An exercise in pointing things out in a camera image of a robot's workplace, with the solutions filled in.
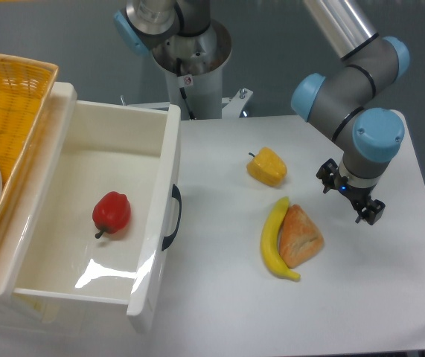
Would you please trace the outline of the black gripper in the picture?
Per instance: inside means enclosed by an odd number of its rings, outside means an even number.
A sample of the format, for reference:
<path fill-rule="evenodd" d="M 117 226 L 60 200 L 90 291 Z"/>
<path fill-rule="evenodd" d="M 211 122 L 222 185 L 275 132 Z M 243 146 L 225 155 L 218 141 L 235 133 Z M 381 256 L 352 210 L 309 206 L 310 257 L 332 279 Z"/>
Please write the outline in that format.
<path fill-rule="evenodd" d="M 337 190 L 348 199 L 357 212 L 355 223 L 365 221 L 373 225 L 383 215 L 386 205 L 371 197 L 379 177 L 360 178 L 351 174 L 345 167 L 338 166 L 330 158 L 320 166 L 316 178 L 322 182 L 324 194 L 330 190 Z"/>

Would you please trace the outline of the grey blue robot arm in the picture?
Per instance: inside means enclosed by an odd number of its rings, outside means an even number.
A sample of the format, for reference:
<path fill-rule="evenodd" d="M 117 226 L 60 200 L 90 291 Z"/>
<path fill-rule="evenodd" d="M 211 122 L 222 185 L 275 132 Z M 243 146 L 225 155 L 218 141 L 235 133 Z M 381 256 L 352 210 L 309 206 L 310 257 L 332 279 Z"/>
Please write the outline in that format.
<path fill-rule="evenodd" d="M 368 103 L 406 72 L 409 51 L 399 39 L 380 36 L 355 1 L 305 5 L 343 67 L 332 77 L 305 77 L 290 105 L 343 152 L 339 163 L 330 160 L 319 168 L 324 189 L 339 191 L 359 221 L 374 224 L 385 205 L 371 193 L 397 155 L 405 129 L 393 111 Z M 185 120 L 223 115 L 222 69 L 231 37 L 210 10 L 208 1 L 130 1 L 113 17 L 133 53 L 153 56 L 170 102 Z"/>

